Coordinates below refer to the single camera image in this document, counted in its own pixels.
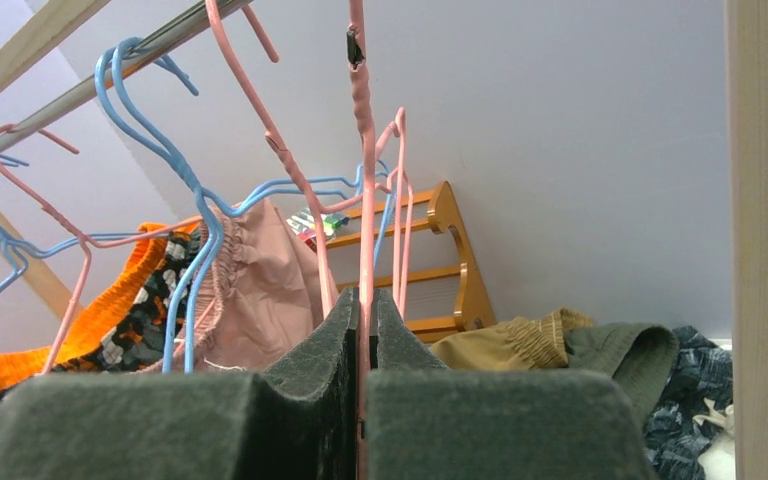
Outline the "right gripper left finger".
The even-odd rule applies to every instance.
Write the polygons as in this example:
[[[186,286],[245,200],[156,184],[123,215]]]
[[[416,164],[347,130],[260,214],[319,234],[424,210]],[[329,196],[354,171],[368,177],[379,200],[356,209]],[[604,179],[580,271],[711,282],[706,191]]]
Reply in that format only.
[[[351,479],[355,289],[261,372],[42,375],[0,401],[0,479]]]

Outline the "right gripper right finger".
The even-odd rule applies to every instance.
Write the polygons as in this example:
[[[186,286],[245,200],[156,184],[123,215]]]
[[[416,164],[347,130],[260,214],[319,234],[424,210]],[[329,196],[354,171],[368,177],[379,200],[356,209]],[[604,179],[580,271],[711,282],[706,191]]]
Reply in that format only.
[[[620,387],[582,370],[452,370],[377,293],[366,378],[370,479],[652,479]]]

